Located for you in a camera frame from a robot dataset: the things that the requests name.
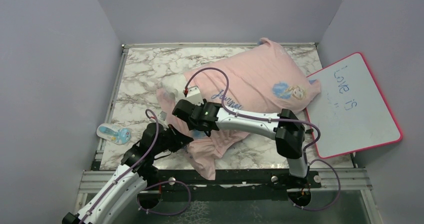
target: handwriting on whiteboard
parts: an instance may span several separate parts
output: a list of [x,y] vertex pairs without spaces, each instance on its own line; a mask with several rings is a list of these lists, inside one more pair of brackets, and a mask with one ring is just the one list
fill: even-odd
[[[345,94],[345,93],[347,93],[347,92],[349,92],[349,90],[350,90],[350,88],[349,88],[349,84],[348,84],[348,80],[346,80],[344,77],[343,77],[343,72],[340,72],[341,70],[343,70],[343,69],[345,69],[345,68],[347,68],[348,66],[345,66],[345,67],[343,67],[343,68],[341,68],[341,69],[338,69],[338,70],[336,70],[335,72],[334,72],[334,78],[335,78],[335,80],[337,81],[337,83],[338,83],[338,92],[340,93],[340,94]],[[344,107],[344,110],[346,110],[346,111],[349,111],[349,110],[351,110],[352,108],[354,108],[354,107],[356,107],[358,105],[358,103],[355,101],[355,99],[352,99],[352,100],[349,100],[349,101],[347,101],[344,105],[343,105],[343,107]],[[336,107],[336,108],[338,108],[339,107],[339,103],[335,103],[334,104],[334,106]]]

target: pink pillowcase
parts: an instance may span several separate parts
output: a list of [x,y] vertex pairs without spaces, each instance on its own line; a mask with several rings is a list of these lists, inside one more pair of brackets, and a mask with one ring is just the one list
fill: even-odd
[[[215,67],[229,78],[225,105],[257,113],[279,113],[283,108],[294,113],[302,111],[321,92],[320,82],[310,83],[281,45],[267,38],[261,41],[260,46],[185,72],[184,76],[188,80],[199,69]],[[208,102],[220,103],[226,80],[221,73],[206,70],[199,73],[190,86],[198,86]],[[248,133],[220,130],[204,137],[202,132],[189,131],[185,122],[172,115],[174,95],[164,89],[159,89],[156,95],[162,110],[168,114],[167,122],[196,139],[185,149],[192,166],[204,178],[214,180],[215,159],[221,158],[232,144],[246,138]]]

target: gray backdrop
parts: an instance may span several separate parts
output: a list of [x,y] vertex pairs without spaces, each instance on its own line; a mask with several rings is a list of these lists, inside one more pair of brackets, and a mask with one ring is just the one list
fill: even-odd
[[387,224],[423,222],[424,0],[344,0],[318,46],[324,65],[362,52],[403,141],[362,151]]
[[97,0],[0,0],[0,223],[73,212],[120,56]]
[[319,42],[342,0],[98,0],[121,42]]

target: whiteboard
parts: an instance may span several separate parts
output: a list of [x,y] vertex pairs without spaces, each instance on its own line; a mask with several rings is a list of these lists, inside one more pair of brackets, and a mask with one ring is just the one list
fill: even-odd
[[316,143],[321,158],[402,139],[402,131],[361,53],[353,53],[307,78],[321,82],[321,93],[306,108],[309,121],[321,131]]

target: gray floor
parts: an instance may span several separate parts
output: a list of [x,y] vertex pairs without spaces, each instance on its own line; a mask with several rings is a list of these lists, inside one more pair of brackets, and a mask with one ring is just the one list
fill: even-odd
[[[335,191],[315,191],[309,207],[322,207],[335,197]],[[175,212],[184,202],[161,202],[154,208],[159,212]],[[183,214],[160,216],[138,211],[131,202],[117,217],[114,224],[368,224],[371,223],[360,191],[342,191],[340,199],[329,209],[318,212],[299,210],[288,201],[195,201]]]

